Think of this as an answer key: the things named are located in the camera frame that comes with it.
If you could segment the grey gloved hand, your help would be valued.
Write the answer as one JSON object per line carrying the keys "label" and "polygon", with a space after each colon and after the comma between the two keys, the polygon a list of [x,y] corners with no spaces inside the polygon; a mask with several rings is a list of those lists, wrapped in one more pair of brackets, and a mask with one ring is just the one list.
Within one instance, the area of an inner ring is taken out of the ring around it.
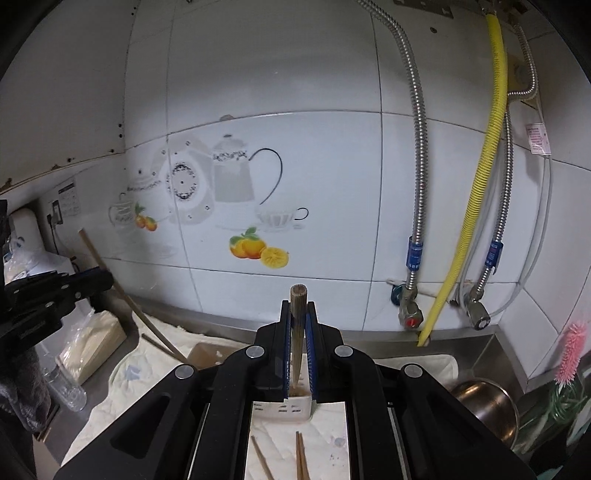
{"label": "grey gloved hand", "polygon": [[30,433],[48,421],[51,396],[34,348],[1,361],[1,408],[14,414]]}

